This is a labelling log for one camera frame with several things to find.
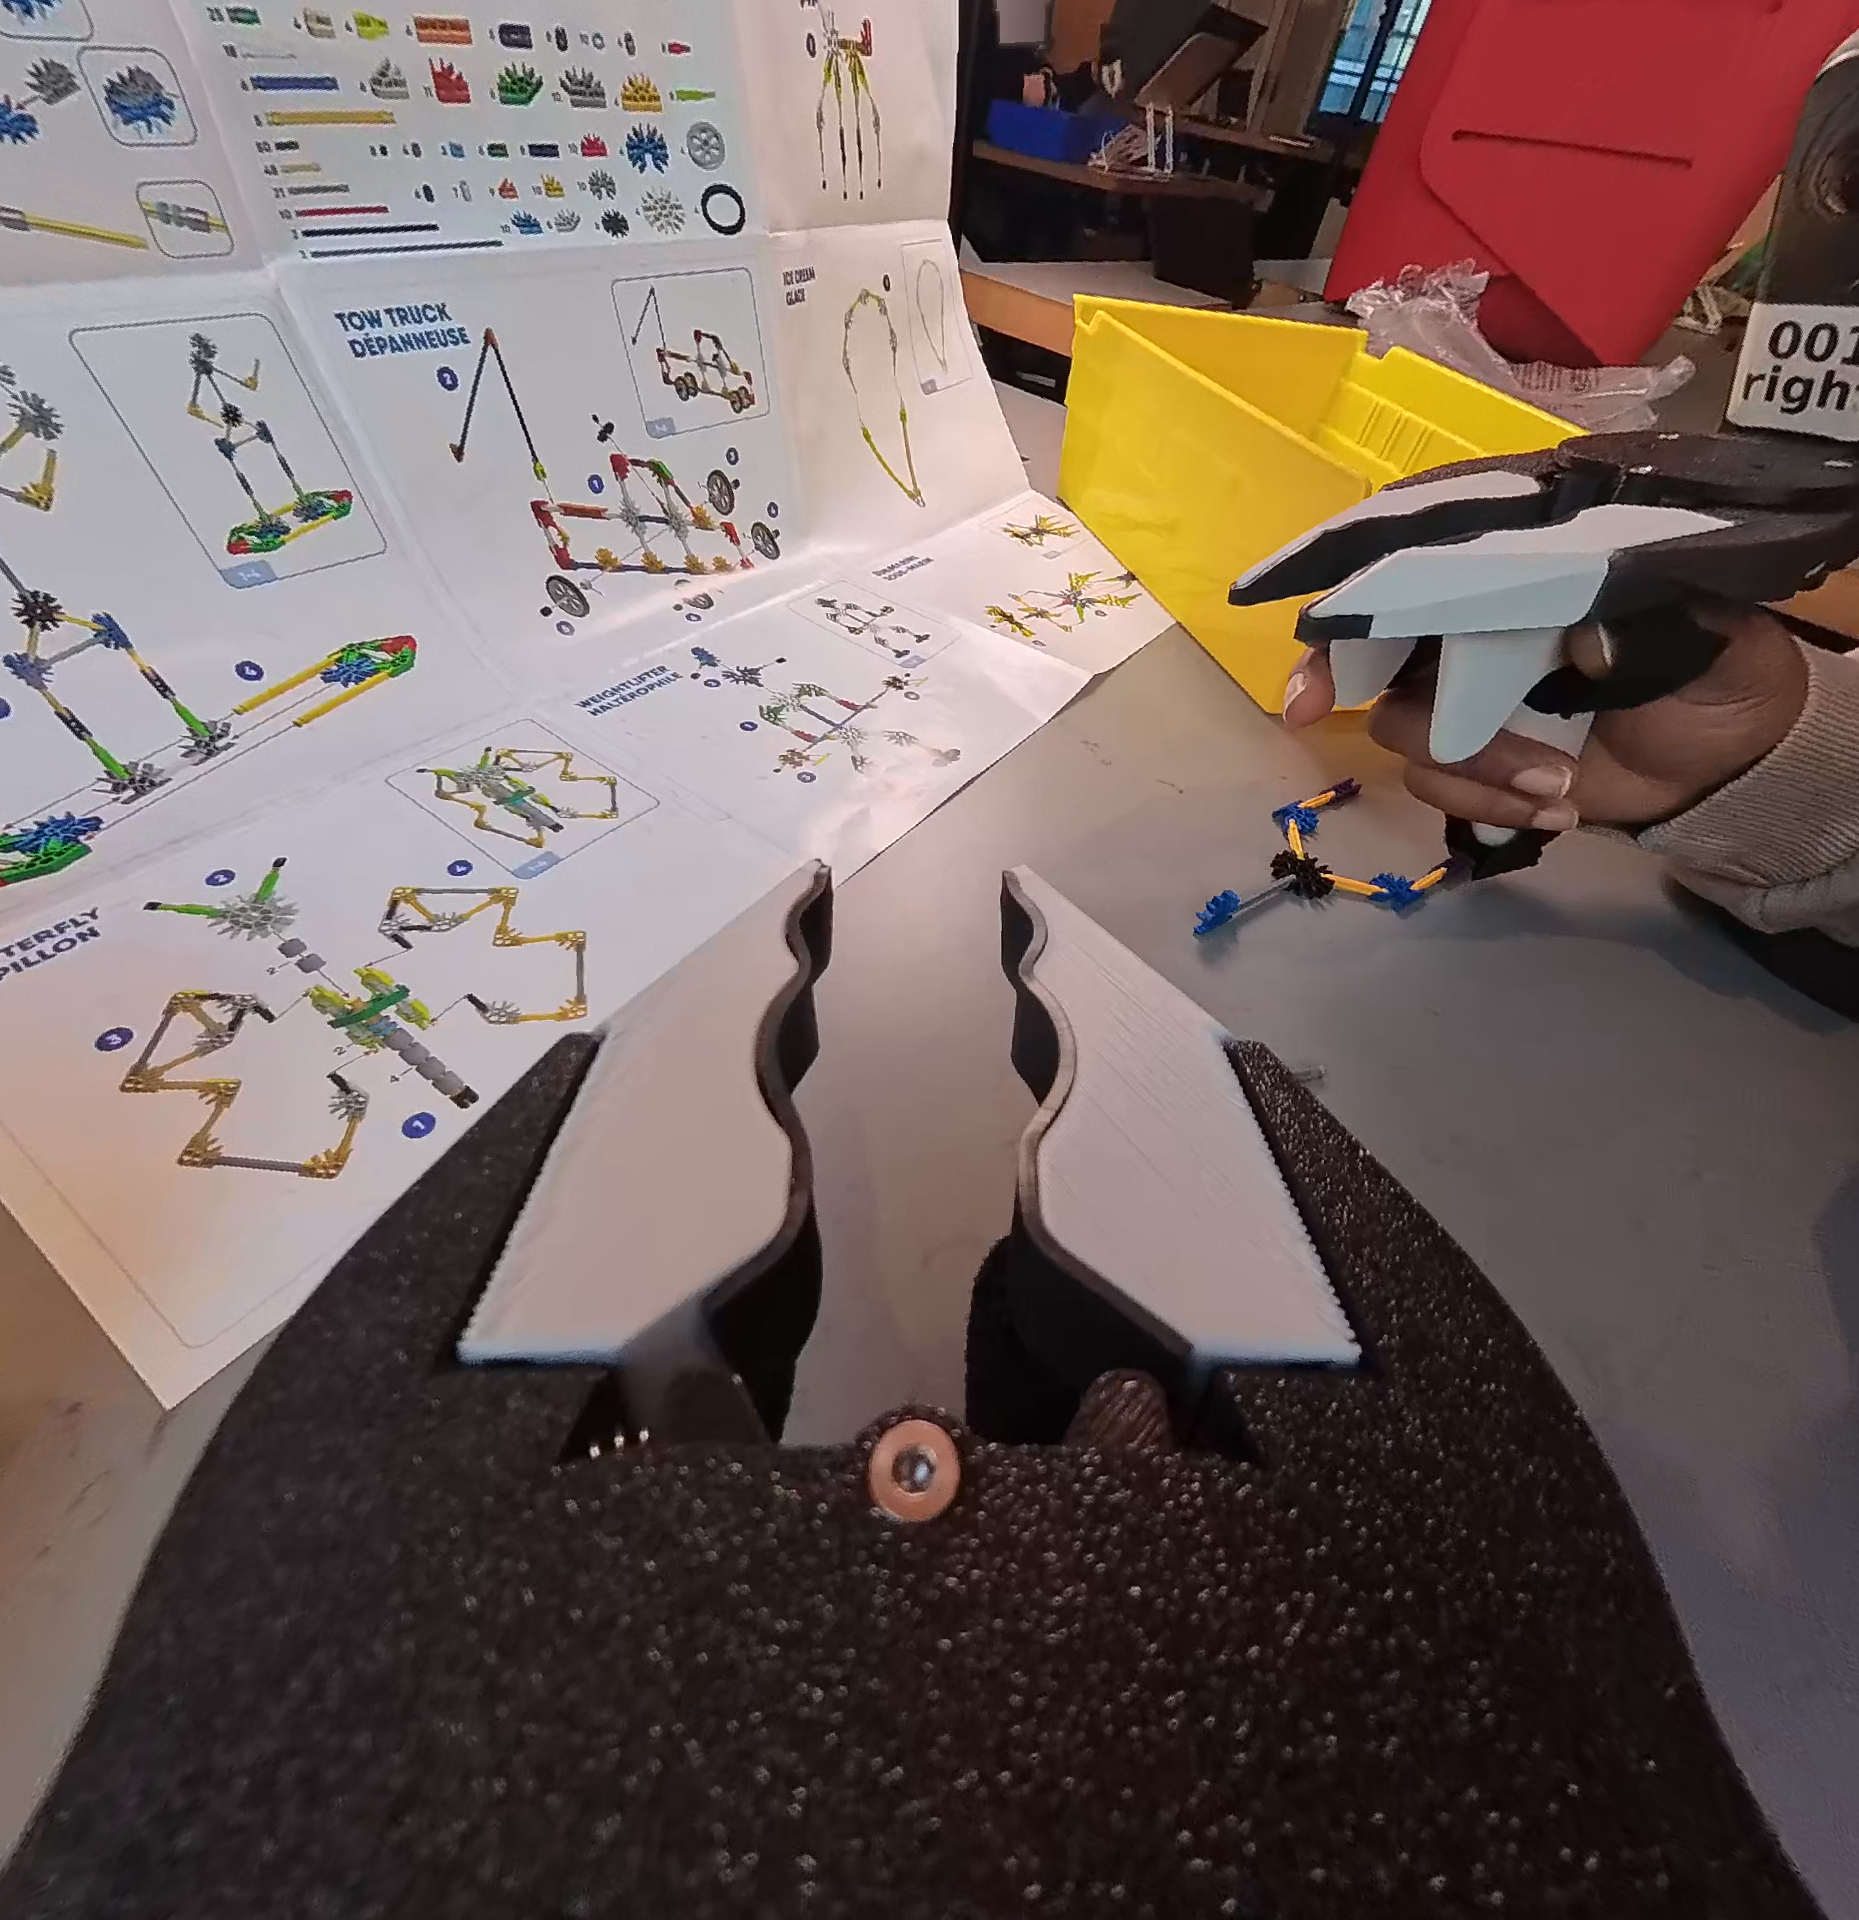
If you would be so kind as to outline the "cluttered background workbench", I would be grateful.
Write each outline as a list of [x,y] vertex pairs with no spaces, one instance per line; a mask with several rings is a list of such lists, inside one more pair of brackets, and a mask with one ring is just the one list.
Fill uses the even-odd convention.
[[[1310,130],[1349,4],[963,4],[951,225],[980,260],[1139,260],[1243,307],[1268,259],[1301,257],[1339,178]],[[984,142],[990,99],[1122,112],[1084,165]]]

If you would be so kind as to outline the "grey desk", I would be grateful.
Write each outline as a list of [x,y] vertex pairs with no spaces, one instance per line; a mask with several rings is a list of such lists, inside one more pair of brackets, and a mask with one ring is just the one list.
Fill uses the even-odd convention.
[[923,827],[831,884],[796,1364],[458,1357],[549,1044],[158,1423],[0,1915],[1859,1915],[1859,1021],[1597,833],[1197,957],[1299,782],[1433,829],[1359,719],[1205,780],[1190,660],[1062,729],[1139,690],[1179,802],[965,806],[1235,1034],[1359,1362],[1029,1346],[1001,876]]

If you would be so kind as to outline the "blue yellow toy rod model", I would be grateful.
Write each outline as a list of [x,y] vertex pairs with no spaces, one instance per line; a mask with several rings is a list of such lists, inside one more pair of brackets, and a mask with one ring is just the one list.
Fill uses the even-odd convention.
[[[1421,906],[1421,901],[1430,898],[1461,869],[1461,859],[1455,853],[1446,853],[1433,867],[1414,876],[1392,872],[1377,876],[1347,876],[1322,864],[1322,860],[1310,850],[1310,843],[1321,829],[1326,811],[1352,802],[1360,791],[1360,780],[1345,778],[1318,794],[1275,808],[1269,818],[1280,829],[1280,845],[1268,863],[1265,884],[1277,879],[1289,879],[1294,882],[1294,894],[1289,898],[1302,905],[1317,906],[1333,898],[1347,898],[1400,916]],[[1252,914],[1235,917],[1225,928],[1243,923]]]

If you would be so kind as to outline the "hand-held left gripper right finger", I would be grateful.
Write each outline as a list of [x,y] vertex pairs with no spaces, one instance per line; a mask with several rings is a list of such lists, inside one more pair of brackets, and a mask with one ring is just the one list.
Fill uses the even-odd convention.
[[1000,884],[1022,1337],[1060,1374],[1354,1367],[1235,1034],[1031,867]]

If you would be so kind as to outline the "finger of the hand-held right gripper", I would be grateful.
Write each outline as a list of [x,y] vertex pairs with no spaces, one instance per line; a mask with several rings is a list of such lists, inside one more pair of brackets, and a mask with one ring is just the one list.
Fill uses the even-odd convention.
[[1539,695],[1569,662],[1615,558],[1721,533],[1721,514],[1600,505],[1553,527],[1405,546],[1311,599],[1299,640],[1328,645],[1339,690],[1373,699],[1421,637],[1440,643],[1430,755],[1453,766],[1498,733],[1578,756],[1592,724],[1585,692]]
[[1252,564],[1231,606],[1333,598],[1341,609],[1582,609],[1588,561],[1557,522],[1559,455],[1416,474]]

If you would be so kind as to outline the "blue storage bin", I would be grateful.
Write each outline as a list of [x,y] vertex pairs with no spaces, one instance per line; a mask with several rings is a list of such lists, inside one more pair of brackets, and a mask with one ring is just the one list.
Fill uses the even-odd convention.
[[1016,156],[1062,165],[1084,165],[1112,133],[1129,126],[1122,112],[1075,112],[1029,105],[1019,99],[990,99],[984,142]]

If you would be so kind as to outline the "yellow parts bin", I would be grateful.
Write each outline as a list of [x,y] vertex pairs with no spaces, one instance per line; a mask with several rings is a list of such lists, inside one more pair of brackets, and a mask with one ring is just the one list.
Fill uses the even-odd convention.
[[1572,433],[1357,327],[1078,297],[1060,502],[1277,711],[1299,599],[1231,606],[1246,568],[1398,478]]

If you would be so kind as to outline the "clear plastic bag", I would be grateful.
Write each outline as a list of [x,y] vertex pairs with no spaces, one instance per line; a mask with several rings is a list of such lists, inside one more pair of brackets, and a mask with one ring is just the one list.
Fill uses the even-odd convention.
[[1377,355],[1395,347],[1421,353],[1585,432],[1651,428],[1662,402],[1695,379],[1695,362],[1684,353],[1662,368],[1595,369],[1508,359],[1480,327],[1489,286],[1492,275],[1463,259],[1371,280],[1349,292],[1342,307]]

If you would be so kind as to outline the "red felt bag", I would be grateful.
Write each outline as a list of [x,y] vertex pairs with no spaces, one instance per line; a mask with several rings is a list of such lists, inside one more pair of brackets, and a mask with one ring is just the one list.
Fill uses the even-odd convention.
[[1517,362],[1634,364],[1785,165],[1859,3],[1439,3],[1326,277],[1489,277]]

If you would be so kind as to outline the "white instruction sheet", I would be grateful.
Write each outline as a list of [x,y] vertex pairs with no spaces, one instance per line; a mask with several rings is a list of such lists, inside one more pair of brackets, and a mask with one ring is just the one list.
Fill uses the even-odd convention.
[[980,362],[963,27],[0,3],[0,1201],[160,1405],[1164,629]]

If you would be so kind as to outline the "person's right forearm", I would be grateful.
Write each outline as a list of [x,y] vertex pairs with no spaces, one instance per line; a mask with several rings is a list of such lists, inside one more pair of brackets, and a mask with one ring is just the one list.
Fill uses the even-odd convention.
[[1798,650],[1805,706],[1785,737],[1740,778],[1634,835],[1742,926],[1813,932],[1859,950],[1859,648]]

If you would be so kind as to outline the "person's right hand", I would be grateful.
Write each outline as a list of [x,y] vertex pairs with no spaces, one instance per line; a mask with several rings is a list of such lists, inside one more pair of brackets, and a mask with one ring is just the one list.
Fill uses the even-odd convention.
[[1498,733],[1483,752],[1439,762],[1426,668],[1380,695],[1370,737],[1403,761],[1405,790],[1445,817],[1544,833],[1662,825],[1759,762],[1805,707],[1805,657],[1779,617],[1709,606],[1695,620],[1725,643],[1711,671],[1657,704],[1597,716],[1578,759]]

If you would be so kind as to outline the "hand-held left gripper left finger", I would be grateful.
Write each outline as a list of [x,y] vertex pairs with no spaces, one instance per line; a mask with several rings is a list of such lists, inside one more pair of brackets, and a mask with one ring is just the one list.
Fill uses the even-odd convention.
[[605,1020],[463,1362],[792,1370],[820,1308],[793,1088],[819,1051],[829,867],[802,860]]

